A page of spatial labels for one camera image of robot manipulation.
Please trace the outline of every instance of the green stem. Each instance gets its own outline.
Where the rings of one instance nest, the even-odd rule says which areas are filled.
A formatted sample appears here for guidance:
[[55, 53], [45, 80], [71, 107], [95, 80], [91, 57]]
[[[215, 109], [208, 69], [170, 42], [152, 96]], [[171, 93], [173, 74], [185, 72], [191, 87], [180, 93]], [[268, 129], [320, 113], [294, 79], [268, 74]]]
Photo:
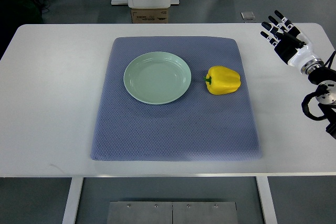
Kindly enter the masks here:
[[209, 84], [211, 84], [211, 76], [207, 79], [206, 77], [203, 77], [203, 80], [209, 82]]

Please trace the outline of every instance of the table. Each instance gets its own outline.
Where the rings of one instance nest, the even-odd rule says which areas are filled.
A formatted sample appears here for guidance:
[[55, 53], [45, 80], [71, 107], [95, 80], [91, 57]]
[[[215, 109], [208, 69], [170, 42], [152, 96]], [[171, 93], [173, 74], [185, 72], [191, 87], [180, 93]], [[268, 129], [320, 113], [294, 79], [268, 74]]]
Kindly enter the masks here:
[[[326, 61], [334, 49], [323, 28], [318, 24], [296, 25], [311, 39], [315, 53]], [[258, 183], [266, 185], [259, 187], [265, 206], [271, 201], [267, 176], [336, 175], [336, 141], [325, 132], [328, 122], [312, 121], [301, 110], [303, 98], [316, 86], [279, 59], [259, 34], [261, 30], [260, 24], [20, 27], [0, 61], [0, 176], [72, 177], [69, 205], [76, 205], [83, 177], [257, 176]], [[91, 160], [111, 47], [116, 38], [127, 36], [236, 40], [263, 157], [241, 162]], [[311, 112], [319, 113], [313, 102]], [[67, 214], [71, 218], [73, 209], [67, 209], [65, 218]]]

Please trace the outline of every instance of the robotic arm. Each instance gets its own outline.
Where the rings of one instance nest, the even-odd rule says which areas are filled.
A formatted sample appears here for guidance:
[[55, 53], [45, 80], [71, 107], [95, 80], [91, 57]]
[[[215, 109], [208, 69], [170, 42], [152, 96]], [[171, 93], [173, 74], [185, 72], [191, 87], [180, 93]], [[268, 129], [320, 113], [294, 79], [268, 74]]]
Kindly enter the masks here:
[[[264, 31], [261, 35], [274, 46], [274, 51], [286, 64], [296, 67], [301, 74], [308, 75], [309, 81], [317, 85], [316, 91], [303, 100], [302, 110], [307, 117], [315, 121], [327, 119], [330, 124], [326, 131], [336, 138], [336, 112], [334, 111], [336, 109], [336, 71], [330, 68], [336, 51], [324, 63], [314, 54], [312, 42], [308, 37], [280, 12], [276, 10], [275, 14], [281, 19], [281, 23], [269, 16], [271, 24], [263, 22], [261, 25], [272, 35]], [[309, 111], [308, 104], [314, 97], [319, 102], [318, 106], [323, 116], [314, 116]]]

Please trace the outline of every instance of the plate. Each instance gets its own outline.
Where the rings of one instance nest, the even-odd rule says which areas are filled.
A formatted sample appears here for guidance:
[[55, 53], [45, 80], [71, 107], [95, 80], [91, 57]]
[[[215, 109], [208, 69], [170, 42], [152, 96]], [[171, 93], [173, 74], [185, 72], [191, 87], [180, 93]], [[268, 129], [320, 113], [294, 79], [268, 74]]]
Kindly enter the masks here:
[[188, 64], [169, 52], [143, 54], [126, 67], [124, 85], [135, 99], [147, 104], [166, 104], [181, 97], [189, 88]]

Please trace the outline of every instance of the bell pepper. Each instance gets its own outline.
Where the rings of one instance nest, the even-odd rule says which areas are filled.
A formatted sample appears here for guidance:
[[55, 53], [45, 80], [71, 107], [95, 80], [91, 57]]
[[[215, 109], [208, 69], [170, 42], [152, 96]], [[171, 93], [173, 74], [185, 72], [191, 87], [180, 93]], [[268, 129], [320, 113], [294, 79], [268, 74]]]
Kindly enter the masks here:
[[208, 91], [211, 94], [229, 94], [240, 87], [240, 75], [223, 66], [211, 67], [205, 80]]

